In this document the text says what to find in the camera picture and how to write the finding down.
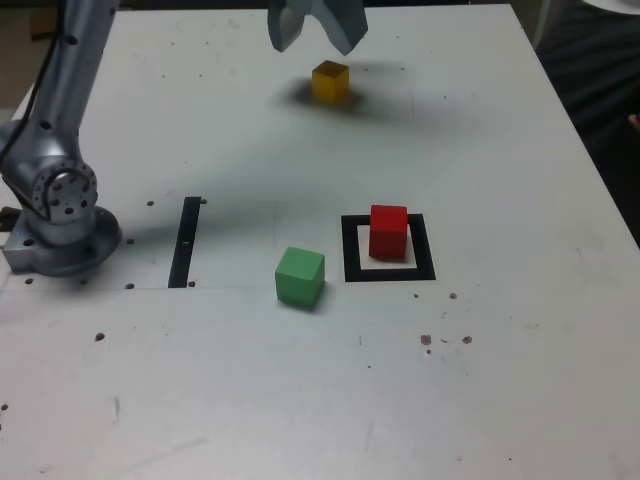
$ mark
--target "table surface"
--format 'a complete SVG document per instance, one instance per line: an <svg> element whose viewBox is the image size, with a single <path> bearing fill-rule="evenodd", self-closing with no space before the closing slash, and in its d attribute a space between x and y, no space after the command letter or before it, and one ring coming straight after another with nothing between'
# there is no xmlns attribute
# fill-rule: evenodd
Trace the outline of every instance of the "table surface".
<svg viewBox="0 0 640 480"><path fill-rule="evenodd" d="M368 15L341 60L313 20L279 54L262 11L118 14L80 137L135 243L0 263L3 480L640 475L640 258L511 7ZM326 59L354 110L298 95ZM437 280L344 282L374 203L424 216ZM276 300L291 245L326 254L312 313Z"/></svg>

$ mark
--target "green cube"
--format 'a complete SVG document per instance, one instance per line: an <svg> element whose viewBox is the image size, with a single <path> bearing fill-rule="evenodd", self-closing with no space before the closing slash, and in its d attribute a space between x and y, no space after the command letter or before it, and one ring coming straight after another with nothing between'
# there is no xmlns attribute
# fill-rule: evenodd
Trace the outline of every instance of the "green cube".
<svg viewBox="0 0 640 480"><path fill-rule="evenodd" d="M324 255L289 247L276 269L276 292L281 302L313 308L324 287Z"/></svg>

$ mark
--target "robotic arm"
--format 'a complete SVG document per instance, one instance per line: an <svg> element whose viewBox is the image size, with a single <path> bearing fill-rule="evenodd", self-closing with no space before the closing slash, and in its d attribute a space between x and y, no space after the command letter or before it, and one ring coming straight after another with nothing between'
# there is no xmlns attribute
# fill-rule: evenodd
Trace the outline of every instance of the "robotic arm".
<svg viewBox="0 0 640 480"><path fill-rule="evenodd" d="M27 112L0 128L0 173L22 213L3 253L16 273L73 275L98 266L122 234L96 206L78 135L120 0L58 0L58 25ZM363 0L272 0L271 41L284 51L315 16L344 55L367 32Z"/></svg>

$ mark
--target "red cube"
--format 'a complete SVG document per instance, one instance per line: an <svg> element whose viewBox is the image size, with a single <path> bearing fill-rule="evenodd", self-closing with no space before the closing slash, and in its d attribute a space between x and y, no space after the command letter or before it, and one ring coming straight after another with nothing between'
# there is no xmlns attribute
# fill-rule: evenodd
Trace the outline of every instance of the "red cube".
<svg viewBox="0 0 640 480"><path fill-rule="evenodd" d="M380 259L404 258L407 253L407 207L373 205L369 256Z"/></svg>

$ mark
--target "black square marker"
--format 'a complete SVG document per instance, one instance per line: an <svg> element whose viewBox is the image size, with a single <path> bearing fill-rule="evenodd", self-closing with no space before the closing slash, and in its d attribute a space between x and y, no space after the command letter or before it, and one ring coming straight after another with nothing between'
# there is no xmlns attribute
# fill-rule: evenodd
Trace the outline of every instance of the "black square marker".
<svg viewBox="0 0 640 480"><path fill-rule="evenodd" d="M370 225L369 215L344 215L342 217L342 252L344 255L344 280L346 282L410 282L435 280L427 229L421 214L409 215L411 241L416 256L416 268L363 270L360 265L358 227Z"/></svg>

